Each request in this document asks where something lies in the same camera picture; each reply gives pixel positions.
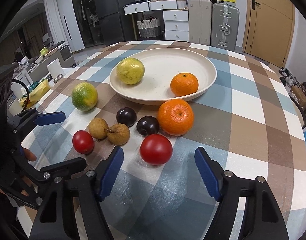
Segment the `tablecloth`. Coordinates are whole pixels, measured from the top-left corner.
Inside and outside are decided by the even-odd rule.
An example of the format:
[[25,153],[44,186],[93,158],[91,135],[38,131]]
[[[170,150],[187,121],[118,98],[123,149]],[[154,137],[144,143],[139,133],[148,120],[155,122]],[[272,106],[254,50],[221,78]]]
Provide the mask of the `tablecloth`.
[[[217,79],[190,105],[193,128],[181,137],[166,135],[173,145],[171,159],[152,167],[138,150],[143,137],[130,128],[122,146],[124,162],[111,195],[101,203],[115,239],[202,239],[217,205],[202,182],[194,151],[203,146],[224,170],[237,176],[267,179],[287,224],[290,239],[297,237],[306,208],[306,145],[293,104],[277,75],[265,64],[242,54],[199,44],[176,41],[120,42],[95,53],[65,75],[40,100],[44,113],[63,111],[60,124],[36,127],[23,141],[34,152],[37,169],[75,157],[87,160],[87,170],[107,158],[114,145],[95,143],[93,153],[78,154],[72,147],[77,130],[87,130],[94,117],[116,123],[118,109],[128,106],[137,119],[156,116],[158,106],[127,101],[109,85],[112,68],[123,58],[154,48],[188,49],[207,57]],[[82,113],[71,102],[74,86],[87,81],[98,90],[96,107]],[[231,239],[237,239],[245,207],[240,199]]]

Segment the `dark purple plum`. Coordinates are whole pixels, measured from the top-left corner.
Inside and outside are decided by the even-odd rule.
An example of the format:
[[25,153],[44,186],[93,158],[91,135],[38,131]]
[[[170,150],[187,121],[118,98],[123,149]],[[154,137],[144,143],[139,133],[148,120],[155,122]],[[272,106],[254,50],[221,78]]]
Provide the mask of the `dark purple plum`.
[[132,108],[123,107],[117,111],[116,121],[131,127],[136,122],[136,113]]
[[160,129],[160,124],[158,123],[158,120],[153,116],[144,116],[142,117],[136,125],[136,129],[139,132],[139,134],[143,136],[148,136],[151,134],[158,133]]

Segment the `human hand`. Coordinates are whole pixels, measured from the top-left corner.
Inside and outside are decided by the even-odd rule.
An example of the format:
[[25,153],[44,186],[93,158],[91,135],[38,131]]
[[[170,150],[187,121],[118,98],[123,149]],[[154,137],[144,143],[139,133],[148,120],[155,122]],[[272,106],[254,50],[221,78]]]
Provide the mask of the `human hand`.
[[[25,157],[28,161],[31,161],[31,162],[35,162],[35,161],[36,161],[36,156],[35,156],[29,149],[23,148],[23,152],[24,152],[24,157]],[[32,181],[31,181],[28,177],[24,176],[22,179],[23,179],[23,181],[24,181],[27,185],[31,186]],[[28,194],[27,194],[24,190],[22,190],[21,193],[22,193],[23,195],[28,196]]]

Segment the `cardboard box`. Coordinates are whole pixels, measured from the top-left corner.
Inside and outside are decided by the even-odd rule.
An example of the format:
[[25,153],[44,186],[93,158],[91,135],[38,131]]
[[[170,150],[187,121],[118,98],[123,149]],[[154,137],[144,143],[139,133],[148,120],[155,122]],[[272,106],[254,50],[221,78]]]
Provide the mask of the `cardboard box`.
[[295,86],[291,87],[291,92],[295,94],[295,96],[298,99],[299,105],[305,110],[306,109],[306,96],[304,92],[300,88],[295,87]]

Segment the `cherry tomato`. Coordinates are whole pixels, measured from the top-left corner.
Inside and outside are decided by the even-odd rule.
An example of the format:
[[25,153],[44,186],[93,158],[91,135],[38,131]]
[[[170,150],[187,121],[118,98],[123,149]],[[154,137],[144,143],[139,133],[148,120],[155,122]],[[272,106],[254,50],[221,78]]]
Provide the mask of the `cherry tomato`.
[[86,131],[77,131],[72,138],[72,144],[74,149],[81,154],[89,154],[94,148],[94,141]]
[[147,136],[140,147],[140,155],[151,165],[162,165],[172,156],[171,142],[163,135],[152,134]]

